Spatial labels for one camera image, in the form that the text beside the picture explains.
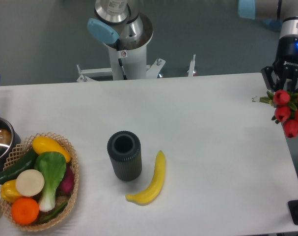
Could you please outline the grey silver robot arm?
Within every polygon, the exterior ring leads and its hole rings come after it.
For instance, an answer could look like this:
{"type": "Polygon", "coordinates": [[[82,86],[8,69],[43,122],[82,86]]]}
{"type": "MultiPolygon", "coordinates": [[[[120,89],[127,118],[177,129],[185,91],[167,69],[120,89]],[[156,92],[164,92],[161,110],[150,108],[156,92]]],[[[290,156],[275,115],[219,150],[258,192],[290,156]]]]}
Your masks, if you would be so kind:
{"type": "MultiPolygon", "coordinates": [[[[136,0],[98,0],[95,18],[87,22],[89,33],[104,43],[109,52],[114,80],[158,77],[164,60],[146,64],[146,46],[153,29],[150,20],[139,12],[136,0]]],[[[242,18],[280,23],[275,60],[261,72],[269,90],[298,92],[298,0],[241,0],[242,18]]]]}

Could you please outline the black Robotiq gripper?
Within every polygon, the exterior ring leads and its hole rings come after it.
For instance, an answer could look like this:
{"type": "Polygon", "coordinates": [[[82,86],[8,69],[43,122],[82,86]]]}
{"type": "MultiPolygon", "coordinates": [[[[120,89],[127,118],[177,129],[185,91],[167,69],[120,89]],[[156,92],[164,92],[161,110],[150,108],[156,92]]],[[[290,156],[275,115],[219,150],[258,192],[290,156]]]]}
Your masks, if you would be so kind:
{"type": "Polygon", "coordinates": [[[261,69],[268,90],[294,90],[298,93],[298,17],[283,21],[273,65],[261,69]]]}

